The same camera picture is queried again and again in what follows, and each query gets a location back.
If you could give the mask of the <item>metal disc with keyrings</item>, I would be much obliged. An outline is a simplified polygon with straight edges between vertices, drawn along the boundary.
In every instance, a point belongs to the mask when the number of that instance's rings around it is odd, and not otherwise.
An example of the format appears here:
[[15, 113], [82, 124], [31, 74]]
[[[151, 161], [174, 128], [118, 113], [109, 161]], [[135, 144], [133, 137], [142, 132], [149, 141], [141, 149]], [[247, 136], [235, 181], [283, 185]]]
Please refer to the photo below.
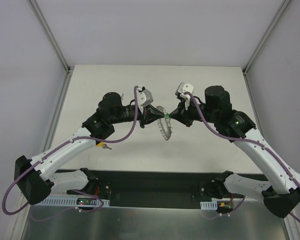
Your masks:
[[157, 105], [156, 108], [164, 113], [164, 118], [157, 121], [157, 126], [165, 141], [168, 141], [172, 136], [171, 118], [166, 119], [165, 115], [168, 114], [163, 106]]

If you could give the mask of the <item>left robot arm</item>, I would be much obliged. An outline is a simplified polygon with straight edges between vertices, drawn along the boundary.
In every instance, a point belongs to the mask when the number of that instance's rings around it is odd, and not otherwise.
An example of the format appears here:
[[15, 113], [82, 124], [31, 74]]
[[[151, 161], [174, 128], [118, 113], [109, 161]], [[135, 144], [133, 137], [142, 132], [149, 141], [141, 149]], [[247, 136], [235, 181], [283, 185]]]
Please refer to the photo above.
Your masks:
[[164, 118], [164, 113], [152, 102], [152, 94], [147, 89], [135, 90], [134, 104], [126, 106], [117, 92], [108, 92], [98, 103], [96, 112], [60, 145], [30, 159], [20, 156], [15, 161], [14, 179], [27, 202], [36, 205], [50, 195], [57, 187], [51, 178], [65, 163], [99, 143], [109, 144], [108, 137], [115, 132], [115, 124], [131, 122], [144, 128]]

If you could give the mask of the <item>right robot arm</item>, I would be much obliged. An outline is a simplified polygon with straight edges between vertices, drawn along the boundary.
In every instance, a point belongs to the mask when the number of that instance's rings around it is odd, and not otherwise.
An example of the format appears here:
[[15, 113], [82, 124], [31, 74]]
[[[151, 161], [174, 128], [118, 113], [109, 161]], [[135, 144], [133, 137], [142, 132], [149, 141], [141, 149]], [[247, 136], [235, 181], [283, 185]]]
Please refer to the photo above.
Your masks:
[[270, 147], [247, 114], [232, 108], [230, 94], [222, 86], [206, 88], [204, 102], [193, 91], [189, 83], [178, 86], [175, 95], [180, 103], [170, 118], [186, 127], [194, 121], [204, 123], [213, 134], [242, 150], [266, 177], [260, 181], [225, 171], [204, 187], [206, 194], [217, 199], [239, 194], [264, 203], [278, 218], [290, 215], [300, 203], [300, 174]]

